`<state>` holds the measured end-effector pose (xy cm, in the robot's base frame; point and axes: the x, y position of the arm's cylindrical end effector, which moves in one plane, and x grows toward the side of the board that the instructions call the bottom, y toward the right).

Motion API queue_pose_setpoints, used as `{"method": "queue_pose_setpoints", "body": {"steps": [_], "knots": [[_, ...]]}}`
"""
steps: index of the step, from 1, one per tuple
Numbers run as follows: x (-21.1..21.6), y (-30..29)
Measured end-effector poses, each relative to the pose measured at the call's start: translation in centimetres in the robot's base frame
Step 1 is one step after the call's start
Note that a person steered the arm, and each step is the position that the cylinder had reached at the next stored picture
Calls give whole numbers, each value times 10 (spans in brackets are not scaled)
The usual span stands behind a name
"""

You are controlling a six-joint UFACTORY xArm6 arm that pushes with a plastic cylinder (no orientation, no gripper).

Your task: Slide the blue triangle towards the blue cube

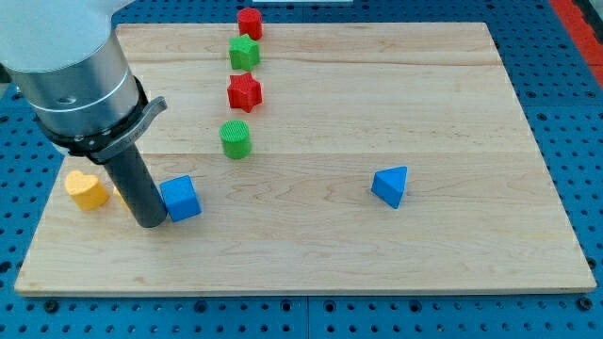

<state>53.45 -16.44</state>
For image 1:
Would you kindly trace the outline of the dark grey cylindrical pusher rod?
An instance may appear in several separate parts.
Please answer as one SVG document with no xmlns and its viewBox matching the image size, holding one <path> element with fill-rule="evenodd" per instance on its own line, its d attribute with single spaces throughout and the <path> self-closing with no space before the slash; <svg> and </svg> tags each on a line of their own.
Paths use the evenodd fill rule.
<svg viewBox="0 0 603 339">
<path fill-rule="evenodd" d="M 167 218 L 162 196 L 135 144 L 110 158 L 104 167 L 139 226 L 154 228 Z"/>
</svg>

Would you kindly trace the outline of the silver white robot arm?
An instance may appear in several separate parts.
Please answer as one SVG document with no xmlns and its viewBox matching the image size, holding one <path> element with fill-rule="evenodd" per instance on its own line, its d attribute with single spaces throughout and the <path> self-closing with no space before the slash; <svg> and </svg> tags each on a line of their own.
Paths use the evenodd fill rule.
<svg viewBox="0 0 603 339">
<path fill-rule="evenodd" d="M 147 98 L 112 26 L 129 0 L 20 0 L 1 4 L 1 64 L 42 132 L 72 156 L 105 167 L 138 224 L 167 217 L 136 146 L 164 98 Z"/>
</svg>

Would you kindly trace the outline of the black clamp ring with lever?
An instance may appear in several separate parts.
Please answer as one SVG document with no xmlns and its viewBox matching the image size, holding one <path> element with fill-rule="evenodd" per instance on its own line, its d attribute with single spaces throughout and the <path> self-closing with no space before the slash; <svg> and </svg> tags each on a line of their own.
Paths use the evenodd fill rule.
<svg viewBox="0 0 603 339">
<path fill-rule="evenodd" d="M 35 122 L 60 153 L 87 157 L 94 164 L 103 165 L 125 151 L 148 130 L 152 121 L 168 106 L 164 97 L 149 101 L 141 82 L 134 77 L 139 101 L 131 113 L 116 125 L 89 136 L 68 137 L 51 131 L 36 115 Z"/>
</svg>

